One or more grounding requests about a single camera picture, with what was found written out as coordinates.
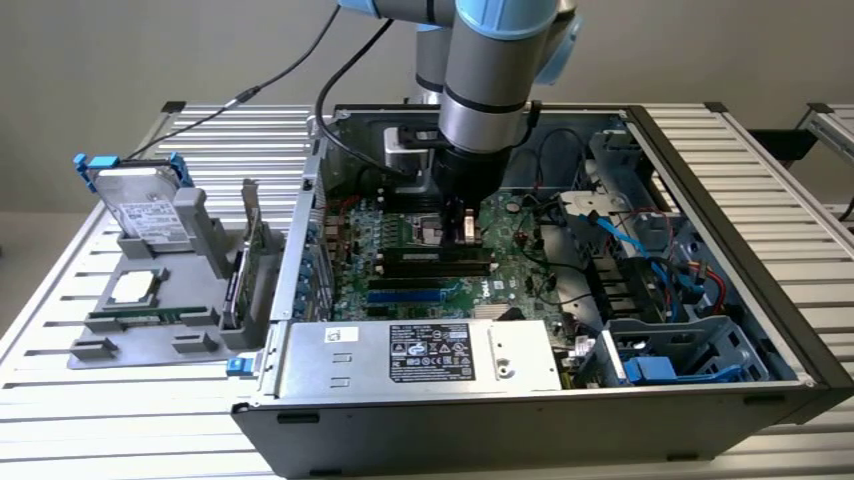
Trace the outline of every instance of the motherboard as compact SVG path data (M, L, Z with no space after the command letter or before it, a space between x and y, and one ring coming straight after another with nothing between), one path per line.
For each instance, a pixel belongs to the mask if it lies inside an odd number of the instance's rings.
M561 322L556 293L541 288L544 272L525 258L517 240L525 224L521 199L497 192L480 207L481 247L460 258L463 271L477 275L441 276L441 271L399 271L389 278L389 252L408 258L429 258L439 247L441 223L437 214L388 213L381 199L351 200L337 215L327 217L336 298L335 321L405 320L425 318L497 318L509 309L515 315L541 319L549 330ZM527 246L537 255L541 244ZM420 269L437 268L433 262Z

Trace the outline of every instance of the warning label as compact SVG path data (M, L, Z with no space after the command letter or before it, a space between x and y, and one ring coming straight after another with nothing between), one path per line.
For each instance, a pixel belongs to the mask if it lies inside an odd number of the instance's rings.
M133 230L128 233L136 233L148 244L187 241L187 231L169 202L122 203L118 208L122 223Z
M475 380L465 323L391 325L388 353L395 383Z

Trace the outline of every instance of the white wall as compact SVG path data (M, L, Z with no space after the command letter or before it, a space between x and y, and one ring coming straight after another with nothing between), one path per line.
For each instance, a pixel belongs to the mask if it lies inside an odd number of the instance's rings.
M545 101L723 101L787 127L807 101L854 103L851 0L579 0L586 27ZM2 0L0 209L80 211L77 151L126 152L165 100L221 102L304 50L332 0ZM377 21L343 15L315 57L260 103L308 103ZM335 101L396 101L412 28L393 27ZM818 159L804 182L847 200L854 169Z

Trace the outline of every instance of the power supply label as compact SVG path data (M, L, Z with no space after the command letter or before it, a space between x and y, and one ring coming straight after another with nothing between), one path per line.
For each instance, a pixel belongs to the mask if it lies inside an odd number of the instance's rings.
M395 383L475 380L468 324L391 325L388 376Z
M188 240L184 225L169 202L122 203L124 223L130 227L128 233L138 235L150 245L185 242Z

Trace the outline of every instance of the white sticker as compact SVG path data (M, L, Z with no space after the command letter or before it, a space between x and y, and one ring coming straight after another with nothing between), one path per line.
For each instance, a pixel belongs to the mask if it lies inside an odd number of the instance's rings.
M359 327L335 327L325 329L325 343L357 342Z
M169 202L122 203L118 208L128 226L148 244L188 240L187 230Z

